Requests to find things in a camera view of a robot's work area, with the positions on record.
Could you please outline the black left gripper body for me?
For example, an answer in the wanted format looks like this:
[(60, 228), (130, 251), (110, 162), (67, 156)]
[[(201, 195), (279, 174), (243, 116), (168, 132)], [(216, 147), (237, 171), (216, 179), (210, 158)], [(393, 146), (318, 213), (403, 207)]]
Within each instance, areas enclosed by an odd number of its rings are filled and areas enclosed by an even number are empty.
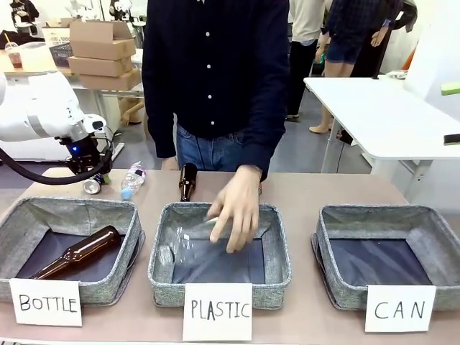
[(66, 165), (75, 175), (81, 175), (94, 169), (103, 158), (98, 150), (97, 138), (93, 134), (77, 142), (67, 143), (66, 148), (70, 153)]

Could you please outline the silver crushed drink can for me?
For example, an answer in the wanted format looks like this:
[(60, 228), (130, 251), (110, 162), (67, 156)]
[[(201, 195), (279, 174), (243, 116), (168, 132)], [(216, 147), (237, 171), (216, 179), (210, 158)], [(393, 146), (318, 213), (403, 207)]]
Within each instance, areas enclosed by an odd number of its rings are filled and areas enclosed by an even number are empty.
[(95, 195), (100, 193), (101, 191), (101, 186), (103, 184), (101, 182), (98, 182), (94, 179), (89, 178), (83, 182), (83, 190), (90, 195)]

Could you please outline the clear crushed plastic bottle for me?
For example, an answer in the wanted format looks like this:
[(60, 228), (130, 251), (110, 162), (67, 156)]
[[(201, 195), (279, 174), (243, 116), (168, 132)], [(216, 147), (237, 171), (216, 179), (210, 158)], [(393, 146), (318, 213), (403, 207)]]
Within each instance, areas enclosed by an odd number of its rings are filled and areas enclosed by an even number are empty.
[(199, 224), (172, 227), (172, 237), (166, 244), (160, 245), (159, 261), (162, 266), (182, 265), (186, 267), (208, 264), (224, 249), (229, 239), (229, 228), (218, 235), (216, 241), (210, 240), (217, 218), (202, 221)]

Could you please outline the person's right forearm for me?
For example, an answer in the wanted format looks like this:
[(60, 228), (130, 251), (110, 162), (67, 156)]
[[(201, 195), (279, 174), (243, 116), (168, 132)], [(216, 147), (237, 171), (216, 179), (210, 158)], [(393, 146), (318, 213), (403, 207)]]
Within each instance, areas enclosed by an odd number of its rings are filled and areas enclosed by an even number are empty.
[(168, 78), (161, 71), (142, 69), (147, 126), (155, 142), (156, 155), (165, 160), (176, 156), (173, 139), (173, 95)]

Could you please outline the person's left forearm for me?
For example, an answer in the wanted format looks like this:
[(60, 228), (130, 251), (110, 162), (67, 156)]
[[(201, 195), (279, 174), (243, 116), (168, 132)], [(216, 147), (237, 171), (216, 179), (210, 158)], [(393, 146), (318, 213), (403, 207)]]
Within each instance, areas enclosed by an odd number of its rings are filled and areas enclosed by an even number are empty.
[(270, 160), (285, 133), (286, 90), (284, 87), (258, 93), (251, 102), (244, 130), (239, 166), (259, 171), (259, 182), (267, 178)]

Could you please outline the grey basket labelled bottle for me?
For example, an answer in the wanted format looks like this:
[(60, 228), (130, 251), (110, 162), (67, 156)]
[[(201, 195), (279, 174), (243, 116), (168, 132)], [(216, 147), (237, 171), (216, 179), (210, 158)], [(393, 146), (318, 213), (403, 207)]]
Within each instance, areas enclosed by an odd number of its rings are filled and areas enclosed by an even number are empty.
[(123, 294), (144, 241), (137, 207), (125, 201), (28, 197), (16, 202), (0, 220), (0, 302), (12, 300), (9, 281), (27, 279), (70, 246), (106, 226), (121, 243), (63, 280), (79, 283), (83, 305), (113, 305)]

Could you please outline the grey basket labelled plastic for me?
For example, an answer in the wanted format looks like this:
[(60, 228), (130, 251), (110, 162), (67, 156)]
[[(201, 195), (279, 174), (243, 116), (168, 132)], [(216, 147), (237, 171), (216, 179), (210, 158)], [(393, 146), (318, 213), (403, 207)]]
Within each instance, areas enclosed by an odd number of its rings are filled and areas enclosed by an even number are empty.
[(155, 304), (166, 308), (183, 306), (187, 283), (251, 283), (255, 309), (281, 308), (292, 268), (281, 215), (274, 206), (260, 205), (259, 228), (241, 251), (227, 253), (226, 243), (218, 245), (224, 251), (208, 264), (192, 267), (160, 264), (160, 245), (169, 242), (172, 227), (205, 221), (208, 208), (207, 203), (199, 202), (169, 203), (163, 208), (147, 270)]

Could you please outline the white paper sign CAN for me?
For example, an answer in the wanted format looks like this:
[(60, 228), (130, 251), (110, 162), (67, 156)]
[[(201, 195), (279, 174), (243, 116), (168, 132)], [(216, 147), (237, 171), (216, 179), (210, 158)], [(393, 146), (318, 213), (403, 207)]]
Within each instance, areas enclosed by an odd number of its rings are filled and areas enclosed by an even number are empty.
[(432, 285), (369, 285), (364, 331), (426, 332), (435, 296), (436, 287)]

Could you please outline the grey basket labelled can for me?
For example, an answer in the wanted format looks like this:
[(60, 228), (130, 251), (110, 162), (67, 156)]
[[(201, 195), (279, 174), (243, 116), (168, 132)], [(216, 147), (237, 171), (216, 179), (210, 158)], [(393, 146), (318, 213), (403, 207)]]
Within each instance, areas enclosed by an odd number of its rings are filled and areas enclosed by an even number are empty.
[(310, 240), (339, 310), (365, 310), (370, 285), (432, 285), (434, 311), (460, 311), (460, 238), (433, 208), (324, 206)]

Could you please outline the person's left hand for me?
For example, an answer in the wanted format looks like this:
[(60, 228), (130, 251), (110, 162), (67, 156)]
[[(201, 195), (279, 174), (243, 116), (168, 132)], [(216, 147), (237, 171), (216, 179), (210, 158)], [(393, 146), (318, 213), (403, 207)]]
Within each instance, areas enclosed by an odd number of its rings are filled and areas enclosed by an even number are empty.
[(210, 240), (216, 242), (225, 225), (231, 222), (226, 251), (241, 250), (254, 238), (259, 223), (259, 182), (262, 171), (255, 166), (241, 165), (219, 192), (206, 215), (216, 219)]

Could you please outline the clear bottle with blue cap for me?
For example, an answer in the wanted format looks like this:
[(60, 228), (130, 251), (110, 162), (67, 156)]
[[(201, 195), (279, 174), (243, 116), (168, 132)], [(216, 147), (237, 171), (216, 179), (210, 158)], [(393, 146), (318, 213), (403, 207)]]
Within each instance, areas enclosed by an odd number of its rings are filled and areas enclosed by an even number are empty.
[(121, 182), (121, 199), (132, 199), (145, 182), (147, 170), (142, 161), (134, 163), (127, 171)]

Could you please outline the brown glass bottle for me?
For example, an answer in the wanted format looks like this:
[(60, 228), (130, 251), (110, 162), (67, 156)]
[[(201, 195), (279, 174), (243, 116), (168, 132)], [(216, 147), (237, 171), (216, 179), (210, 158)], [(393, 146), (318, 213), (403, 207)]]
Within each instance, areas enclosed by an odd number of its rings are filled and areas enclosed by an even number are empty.
[(124, 237), (112, 225), (105, 226), (65, 249), (29, 278), (81, 282), (100, 280), (110, 273), (123, 240)]
[(180, 201), (188, 202), (196, 187), (198, 168), (191, 162), (185, 163), (180, 172)]

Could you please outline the flat closed cardboard box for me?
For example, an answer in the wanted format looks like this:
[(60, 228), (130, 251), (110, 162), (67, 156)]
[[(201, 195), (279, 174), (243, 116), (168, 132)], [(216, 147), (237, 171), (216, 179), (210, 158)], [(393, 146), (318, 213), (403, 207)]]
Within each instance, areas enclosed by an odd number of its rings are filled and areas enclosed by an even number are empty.
[(101, 60), (86, 57), (69, 57), (69, 67), (77, 75), (94, 75), (104, 77), (119, 77), (133, 69), (130, 57), (120, 60)]
[(130, 91), (141, 83), (141, 70), (133, 68), (119, 77), (80, 75), (81, 84), (91, 90)]

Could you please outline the black plastic crate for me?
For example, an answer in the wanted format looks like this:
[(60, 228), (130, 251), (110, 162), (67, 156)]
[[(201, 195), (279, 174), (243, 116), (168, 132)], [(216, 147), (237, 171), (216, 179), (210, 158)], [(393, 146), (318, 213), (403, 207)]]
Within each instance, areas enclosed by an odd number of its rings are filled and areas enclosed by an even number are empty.
[(59, 68), (69, 68), (68, 59), (73, 56), (73, 49), (69, 42), (49, 47), (50, 54)]

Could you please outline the person's blue jeans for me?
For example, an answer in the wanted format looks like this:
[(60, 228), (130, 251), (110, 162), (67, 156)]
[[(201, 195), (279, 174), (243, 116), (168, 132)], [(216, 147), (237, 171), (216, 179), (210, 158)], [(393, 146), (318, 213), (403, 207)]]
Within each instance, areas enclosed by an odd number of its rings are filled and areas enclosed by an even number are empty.
[(205, 139), (192, 135), (180, 125), (176, 131), (179, 168), (193, 163), (201, 171), (234, 172), (242, 153), (243, 131)]

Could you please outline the open cardboard box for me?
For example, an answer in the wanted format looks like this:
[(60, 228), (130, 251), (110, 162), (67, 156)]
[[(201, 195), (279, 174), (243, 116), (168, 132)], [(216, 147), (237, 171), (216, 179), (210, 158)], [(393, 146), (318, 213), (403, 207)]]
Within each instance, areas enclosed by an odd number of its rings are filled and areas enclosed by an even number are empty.
[(120, 60), (136, 53), (134, 38), (126, 22), (74, 21), (70, 43), (77, 58)]

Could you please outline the iced drink plastic cup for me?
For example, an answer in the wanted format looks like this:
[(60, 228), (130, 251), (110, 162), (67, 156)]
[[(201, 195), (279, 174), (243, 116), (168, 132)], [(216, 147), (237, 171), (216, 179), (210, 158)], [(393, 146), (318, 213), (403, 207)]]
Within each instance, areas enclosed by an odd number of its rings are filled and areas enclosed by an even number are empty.
[(22, 58), (19, 51), (19, 46), (15, 42), (8, 42), (5, 44), (5, 52), (9, 57), (10, 62), (12, 63), (15, 69), (22, 68)]

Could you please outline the white plastic crate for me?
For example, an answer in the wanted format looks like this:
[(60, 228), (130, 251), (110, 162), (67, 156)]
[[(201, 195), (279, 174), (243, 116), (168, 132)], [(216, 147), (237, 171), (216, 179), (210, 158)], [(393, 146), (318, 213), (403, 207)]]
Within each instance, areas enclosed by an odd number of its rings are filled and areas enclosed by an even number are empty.
[(68, 27), (43, 27), (42, 33), (46, 44), (49, 46), (70, 42), (70, 29)]

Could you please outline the white paper sign BOTTLE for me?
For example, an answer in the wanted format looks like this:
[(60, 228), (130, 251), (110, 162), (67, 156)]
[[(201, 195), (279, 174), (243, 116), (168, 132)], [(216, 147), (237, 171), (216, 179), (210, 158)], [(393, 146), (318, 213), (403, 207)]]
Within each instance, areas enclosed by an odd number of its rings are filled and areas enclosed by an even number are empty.
[(78, 281), (9, 281), (16, 322), (37, 326), (83, 325)]

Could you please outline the seated person in black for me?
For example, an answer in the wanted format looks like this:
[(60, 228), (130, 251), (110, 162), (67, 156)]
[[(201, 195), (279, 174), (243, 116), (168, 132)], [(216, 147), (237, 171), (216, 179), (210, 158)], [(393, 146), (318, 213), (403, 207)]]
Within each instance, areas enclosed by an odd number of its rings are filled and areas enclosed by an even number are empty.
[(36, 19), (40, 16), (36, 6), (30, 0), (11, 0), (11, 18), (18, 32), (38, 35)]

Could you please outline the person's dark shirt torso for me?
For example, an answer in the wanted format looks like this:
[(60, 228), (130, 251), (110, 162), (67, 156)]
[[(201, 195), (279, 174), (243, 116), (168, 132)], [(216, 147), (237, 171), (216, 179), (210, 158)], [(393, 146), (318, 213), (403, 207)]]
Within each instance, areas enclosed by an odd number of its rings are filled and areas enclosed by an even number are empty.
[(244, 133), (258, 93), (287, 101), (288, 13), (289, 0), (148, 0), (142, 69), (168, 78), (173, 126)]

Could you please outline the white paper sign PLASTIC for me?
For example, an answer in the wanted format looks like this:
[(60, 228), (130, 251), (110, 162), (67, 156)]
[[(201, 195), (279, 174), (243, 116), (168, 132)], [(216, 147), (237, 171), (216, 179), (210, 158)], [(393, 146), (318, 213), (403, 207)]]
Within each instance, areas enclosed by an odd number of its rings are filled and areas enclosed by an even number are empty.
[(251, 341), (251, 283), (188, 283), (183, 341)]

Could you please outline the bystander in beige top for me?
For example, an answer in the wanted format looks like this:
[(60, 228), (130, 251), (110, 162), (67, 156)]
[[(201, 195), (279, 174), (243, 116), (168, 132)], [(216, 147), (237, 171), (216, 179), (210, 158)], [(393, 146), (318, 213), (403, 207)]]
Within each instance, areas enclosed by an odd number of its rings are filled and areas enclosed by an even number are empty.
[(296, 121), (299, 117), (305, 89), (303, 79), (310, 75), (325, 12), (329, 7), (329, 0), (290, 0), (288, 22), (292, 24), (292, 39), (289, 54), (287, 121)]

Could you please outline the bystander in plaid shirt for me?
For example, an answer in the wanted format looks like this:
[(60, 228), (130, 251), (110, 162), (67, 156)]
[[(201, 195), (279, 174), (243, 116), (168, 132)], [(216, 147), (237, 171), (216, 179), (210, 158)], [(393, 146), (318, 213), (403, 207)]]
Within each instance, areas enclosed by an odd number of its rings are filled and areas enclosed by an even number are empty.
[(366, 42), (377, 47), (395, 21), (402, 0), (333, 0), (321, 29), (316, 59), (325, 55), (325, 78), (348, 78)]

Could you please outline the white side table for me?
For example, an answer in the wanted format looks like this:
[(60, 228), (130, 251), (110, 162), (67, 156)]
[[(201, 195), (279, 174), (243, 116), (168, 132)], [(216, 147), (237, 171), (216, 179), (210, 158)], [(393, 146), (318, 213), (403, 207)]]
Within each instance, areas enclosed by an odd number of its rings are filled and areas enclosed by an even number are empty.
[(333, 116), (321, 167), (333, 173), (336, 135), (345, 129), (372, 161), (373, 175), (397, 185), (407, 201), (460, 209), (460, 121), (438, 110), (401, 82), (371, 78), (305, 78), (306, 88)]

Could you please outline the bystander in black clothes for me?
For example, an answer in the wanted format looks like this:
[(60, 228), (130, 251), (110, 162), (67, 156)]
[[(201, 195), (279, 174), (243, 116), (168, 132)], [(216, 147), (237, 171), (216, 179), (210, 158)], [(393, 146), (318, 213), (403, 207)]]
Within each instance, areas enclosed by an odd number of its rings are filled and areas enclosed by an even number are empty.
[(392, 31), (404, 28), (411, 32), (417, 18), (414, 0), (379, 0), (351, 77), (377, 79)]

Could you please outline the white leaning board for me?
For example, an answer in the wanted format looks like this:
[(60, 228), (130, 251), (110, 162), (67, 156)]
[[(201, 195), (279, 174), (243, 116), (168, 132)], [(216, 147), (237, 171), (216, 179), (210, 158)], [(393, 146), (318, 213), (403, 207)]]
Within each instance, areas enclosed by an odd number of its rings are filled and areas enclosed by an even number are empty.
[(432, 0), (432, 5), (404, 87), (450, 114), (460, 106), (460, 95), (443, 96), (441, 87), (460, 82), (460, 0)]

